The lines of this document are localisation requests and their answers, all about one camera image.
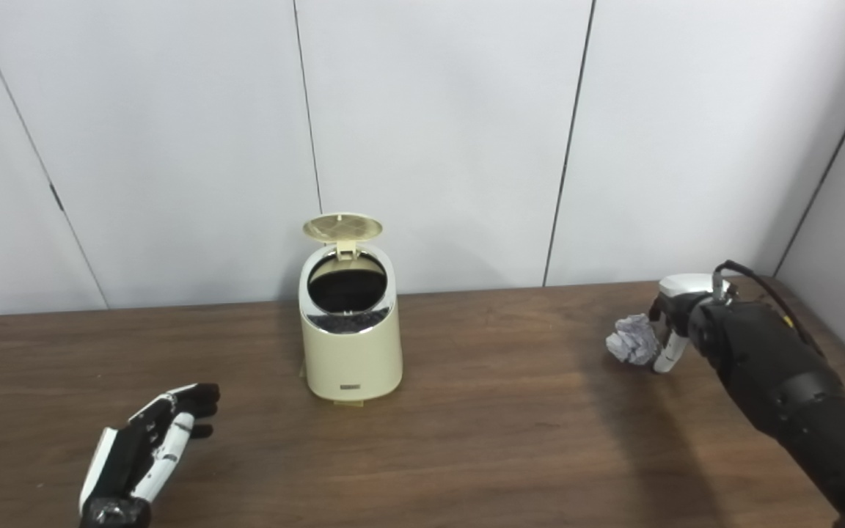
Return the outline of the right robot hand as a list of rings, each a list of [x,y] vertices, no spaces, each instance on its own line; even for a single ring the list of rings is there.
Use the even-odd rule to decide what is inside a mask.
[[[689,316],[699,304],[727,300],[731,283],[713,274],[667,275],[658,283],[658,294],[648,311],[657,352],[651,361],[654,373],[665,374],[683,357],[690,344]]]

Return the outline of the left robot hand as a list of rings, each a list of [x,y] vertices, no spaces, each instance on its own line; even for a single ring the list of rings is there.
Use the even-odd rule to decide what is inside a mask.
[[[198,382],[157,395],[121,428],[101,432],[79,496],[81,527],[147,527],[153,503],[191,440],[213,434],[220,386]]]

